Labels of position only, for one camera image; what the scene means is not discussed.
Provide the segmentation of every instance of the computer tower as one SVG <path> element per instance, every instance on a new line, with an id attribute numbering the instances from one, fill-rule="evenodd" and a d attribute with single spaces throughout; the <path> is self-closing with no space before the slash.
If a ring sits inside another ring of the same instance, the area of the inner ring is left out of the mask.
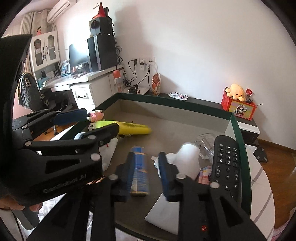
<path id="1" fill-rule="evenodd" d="M 117 65 L 114 35 L 94 35 L 96 60 L 99 70 Z"/>
<path id="2" fill-rule="evenodd" d="M 94 37 L 87 39 L 87 58 L 89 61 L 90 72 L 99 71 L 98 62 L 96 60 L 96 49 L 94 45 Z"/>

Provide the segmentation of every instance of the remote button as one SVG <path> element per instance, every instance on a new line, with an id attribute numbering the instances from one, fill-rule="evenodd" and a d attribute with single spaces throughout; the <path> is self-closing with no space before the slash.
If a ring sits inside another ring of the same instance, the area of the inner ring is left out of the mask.
<path id="1" fill-rule="evenodd" d="M 224 163 L 224 160 L 223 160 L 223 158 L 218 158 L 218 163 Z"/>

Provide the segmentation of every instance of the air conditioner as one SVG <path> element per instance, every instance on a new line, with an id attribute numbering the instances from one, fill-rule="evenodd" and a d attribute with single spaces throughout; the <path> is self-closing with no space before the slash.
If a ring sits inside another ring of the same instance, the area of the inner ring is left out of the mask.
<path id="1" fill-rule="evenodd" d="M 60 15 L 76 3 L 76 0 L 60 0 L 47 15 L 47 22 L 53 23 Z"/>

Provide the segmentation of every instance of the red gift box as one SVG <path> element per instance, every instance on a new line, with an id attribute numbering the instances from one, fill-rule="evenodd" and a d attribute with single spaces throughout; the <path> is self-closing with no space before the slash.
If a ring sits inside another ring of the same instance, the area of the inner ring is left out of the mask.
<path id="1" fill-rule="evenodd" d="M 226 91 L 224 90 L 223 98 L 221 105 L 224 110 L 229 112 L 233 112 L 235 116 L 252 120 L 253 114 L 257 108 L 254 102 L 246 103 L 241 102 L 239 100 L 234 100 L 232 97 L 228 97 L 226 95 Z"/>

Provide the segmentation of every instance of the green table edge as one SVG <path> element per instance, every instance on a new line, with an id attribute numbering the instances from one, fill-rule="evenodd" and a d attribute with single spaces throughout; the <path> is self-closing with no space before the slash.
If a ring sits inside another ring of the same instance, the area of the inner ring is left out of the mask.
<path id="1" fill-rule="evenodd" d="M 239 125 L 233 113 L 223 110 L 220 107 L 221 105 L 218 103 L 199 100 L 199 99 L 190 98 L 190 97 L 188 98 L 188 100 L 182 101 L 182 100 L 171 98 L 167 94 L 163 94 L 163 93 L 160 94 L 159 96 L 153 96 L 151 93 L 146 95 L 116 93 L 115 95 L 111 96 L 109 99 L 101 103 L 94 110 L 104 111 L 119 99 L 170 106 L 178 109 L 184 109 L 184 110 L 189 110 L 193 112 L 203 113 L 206 115 L 212 115 L 212 116 L 216 116 L 216 117 L 231 121 L 235 138 L 240 149 L 241 181 L 242 181 L 242 206 L 241 207 L 248 214 L 249 217 L 251 216 L 252 192 L 251 192 L 251 174 L 250 174 L 249 161 L 248 161 L 242 133 L 240 131 Z M 61 138 L 61 140 L 73 139 L 75 135 L 81 132 L 85 127 L 87 127 L 89 123 L 90 122 L 88 120 L 78 122 Z"/>

